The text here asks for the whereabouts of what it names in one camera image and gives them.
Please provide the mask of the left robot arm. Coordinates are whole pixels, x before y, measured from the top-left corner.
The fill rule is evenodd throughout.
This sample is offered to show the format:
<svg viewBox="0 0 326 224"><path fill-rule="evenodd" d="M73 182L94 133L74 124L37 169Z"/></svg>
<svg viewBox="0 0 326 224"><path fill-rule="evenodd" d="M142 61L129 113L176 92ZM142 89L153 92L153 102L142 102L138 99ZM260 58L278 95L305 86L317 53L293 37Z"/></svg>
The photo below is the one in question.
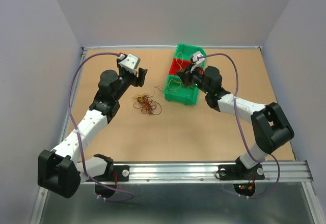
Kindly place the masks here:
<svg viewBox="0 0 326 224"><path fill-rule="evenodd" d="M98 91L80 123L77 124L69 112L74 129L52 150L43 150L39 154L37 183L40 187L70 198L87 180L99 183L100 180L112 179L113 186L99 183L109 193L97 197L109 201L118 191L114 161L102 154L95 154L89 160L85 160L84 156L84 148L118 112L119 99L126 90L130 86L144 85L147 70L139 67L140 58L124 53L119 53L117 57L118 71L105 70L101 73Z"/></svg>

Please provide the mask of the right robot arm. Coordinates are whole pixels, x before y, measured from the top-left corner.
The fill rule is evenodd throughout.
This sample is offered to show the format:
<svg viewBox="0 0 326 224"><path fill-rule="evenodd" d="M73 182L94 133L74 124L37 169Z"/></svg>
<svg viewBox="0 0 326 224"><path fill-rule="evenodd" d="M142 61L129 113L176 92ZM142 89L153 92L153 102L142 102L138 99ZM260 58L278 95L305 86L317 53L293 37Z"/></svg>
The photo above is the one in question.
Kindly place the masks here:
<svg viewBox="0 0 326 224"><path fill-rule="evenodd" d="M252 125L255 142L251 148L245 144L246 152L234 166L236 176L246 178L253 172L253 167L294 138L294 131L278 103L254 103L230 93L222 87L222 76L218 68L208 66L203 70L189 65L178 71L177 76L184 86L195 85L204 92L210 108L234 115L238 127L241 127L240 120Z"/></svg>

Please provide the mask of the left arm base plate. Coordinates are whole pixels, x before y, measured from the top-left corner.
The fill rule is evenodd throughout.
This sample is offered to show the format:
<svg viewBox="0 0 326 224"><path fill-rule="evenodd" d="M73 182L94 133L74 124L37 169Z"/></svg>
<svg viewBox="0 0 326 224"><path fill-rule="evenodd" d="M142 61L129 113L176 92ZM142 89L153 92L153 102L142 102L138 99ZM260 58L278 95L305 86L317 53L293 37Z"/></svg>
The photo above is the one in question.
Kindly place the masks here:
<svg viewBox="0 0 326 224"><path fill-rule="evenodd" d="M128 165L114 165L104 174L94 177L100 182L128 182L129 181L130 166Z"/></svg>

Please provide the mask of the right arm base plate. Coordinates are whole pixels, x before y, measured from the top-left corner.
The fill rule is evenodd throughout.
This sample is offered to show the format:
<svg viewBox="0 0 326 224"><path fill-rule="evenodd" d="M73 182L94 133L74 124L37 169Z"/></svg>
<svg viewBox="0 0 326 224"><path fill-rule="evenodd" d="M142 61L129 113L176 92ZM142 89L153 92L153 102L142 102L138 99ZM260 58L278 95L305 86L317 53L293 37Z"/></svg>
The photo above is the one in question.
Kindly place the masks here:
<svg viewBox="0 0 326 224"><path fill-rule="evenodd" d="M222 164L218 166L215 177L222 181L264 180L262 165L258 164L251 169L239 164Z"/></svg>

